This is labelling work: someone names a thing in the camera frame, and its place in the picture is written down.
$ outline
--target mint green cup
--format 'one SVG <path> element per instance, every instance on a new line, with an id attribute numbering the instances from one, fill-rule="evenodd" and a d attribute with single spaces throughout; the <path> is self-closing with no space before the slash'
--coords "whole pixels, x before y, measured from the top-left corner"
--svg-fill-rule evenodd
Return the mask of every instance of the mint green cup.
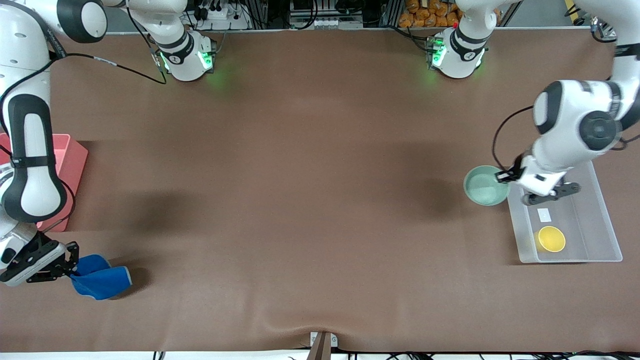
<path id="1" fill-rule="evenodd" d="M 473 168 L 465 176 L 464 187 L 467 197 L 476 204 L 494 206 L 507 199 L 509 185 L 498 183 L 497 167 L 483 165 Z"/>

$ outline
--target brown table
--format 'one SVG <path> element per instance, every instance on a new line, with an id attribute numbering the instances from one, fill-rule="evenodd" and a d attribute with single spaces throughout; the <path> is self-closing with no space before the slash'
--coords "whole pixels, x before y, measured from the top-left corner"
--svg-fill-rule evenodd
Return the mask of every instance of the brown table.
<path id="1" fill-rule="evenodd" d="M 139 37 L 69 48 L 154 74 Z M 328 330 L 359 351 L 638 351 L 637 146 L 595 161 L 622 263 L 522 265 L 507 205 L 461 185 L 506 115 L 611 58 L 586 31 L 497 31 L 455 81 L 392 31 L 300 31 L 229 35 L 193 83 L 61 61 L 54 129 L 90 159 L 54 237 L 138 287 L 2 288 L 0 350 L 297 348 Z M 499 156 L 535 136 L 514 119 Z"/>

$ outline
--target translucent plastic container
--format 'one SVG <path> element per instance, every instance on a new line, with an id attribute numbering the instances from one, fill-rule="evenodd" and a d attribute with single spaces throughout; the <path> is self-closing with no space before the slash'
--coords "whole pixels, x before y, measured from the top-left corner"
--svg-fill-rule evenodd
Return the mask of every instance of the translucent plastic container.
<path id="1" fill-rule="evenodd" d="M 521 187 L 509 186 L 509 210 L 523 263 L 591 263 L 622 261 L 618 239 L 591 162 L 569 171 L 566 180 L 579 183 L 579 193 L 535 206 L 522 203 Z M 559 252 L 538 252 L 534 233 L 545 226 L 560 229 L 566 246 Z"/>
<path id="2" fill-rule="evenodd" d="M 9 138 L 6 134 L 0 134 L 0 144 L 11 149 Z M 66 182 L 74 193 L 77 193 L 80 178 L 84 170 L 84 164 L 89 152 L 79 142 L 67 134 L 53 134 L 53 152 L 56 156 L 56 172 L 58 177 Z M 0 151 L 0 164 L 8 163 L 9 156 Z M 65 207 L 55 217 L 37 224 L 39 230 L 46 229 L 59 219 L 63 218 L 71 210 L 71 194 L 67 190 L 68 201 Z M 69 219 L 62 221 L 50 231 L 60 233 L 67 229 Z"/>

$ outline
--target pink container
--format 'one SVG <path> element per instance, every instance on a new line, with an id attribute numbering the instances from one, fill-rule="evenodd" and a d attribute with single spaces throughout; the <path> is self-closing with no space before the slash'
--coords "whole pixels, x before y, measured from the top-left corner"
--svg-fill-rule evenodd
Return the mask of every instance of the pink container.
<path id="1" fill-rule="evenodd" d="M 9 137 L 6 134 L 0 134 L 0 144 L 11 149 Z M 84 170 L 84 164 L 86 163 L 86 157 L 89 155 L 89 151 L 85 149 L 80 143 L 71 138 L 67 134 L 53 134 L 53 152 L 56 155 L 56 172 L 58 177 L 64 180 L 74 193 L 77 193 L 78 186 L 80 185 L 80 178 Z M 3 151 L 0 151 L 0 164 L 9 162 L 9 156 Z M 48 219 L 47 221 L 39 222 L 38 229 L 44 230 L 51 224 L 55 223 L 59 219 L 69 214 L 71 210 L 71 194 L 67 190 L 67 204 L 55 217 Z M 61 222 L 53 227 L 50 231 L 54 233 L 61 233 L 67 229 L 67 222 L 69 219 Z"/>

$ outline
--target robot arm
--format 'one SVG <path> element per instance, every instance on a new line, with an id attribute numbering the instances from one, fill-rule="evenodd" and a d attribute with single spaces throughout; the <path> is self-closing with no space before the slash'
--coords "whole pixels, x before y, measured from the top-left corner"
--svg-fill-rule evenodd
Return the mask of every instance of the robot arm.
<path id="1" fill-rule="evenodd" d="M 176 79 L 196 80 L 213 69 L 215 53 L 211 39 L 197 31 L 186 31 L 180 20 L 187 0 L 103 0 L 103 3 L 130 12 L 147 29 L 162 50 L 165 67 Z"/>
<path id="2" fill-rule="evenodd" d="M 487 40 L 497 24 L 494 9 L 521 0 L 456 0 L 464 12 L 457 28 L 435 35 L 442 39 L 440 49 L 429 54 L 429 63 L 446 76 L 466 78 L 480 66 Z"/>
<path id="3" fill-rule="evenodd" d="M 564 184 L 567 171 L 611 150 L 621 132 L 640 119 L 640 2 L 575 3 L 615 28 L 613 76 L 610 81 L 556 81 L 536 99 L 533 117 L 540 137 L 498 174 L 499 181 L 514 181 L 531 193 L 524 199 L 529 205 L 579 190 L 577 184 Z"/>
<path id="4" fill-rule="evenodd" d="M 0 106 L 11 141 L 10 165 L 0 167 L 0 282 L 55 280 L 72 271 L 77 244 L 63 245 L 38 231 L 67 201 L 56 174 L 51 130 L 47 43 L 66 53 L 55 34 L 96 42 L 106 32 L 99 0 L 0 0 Z"/>

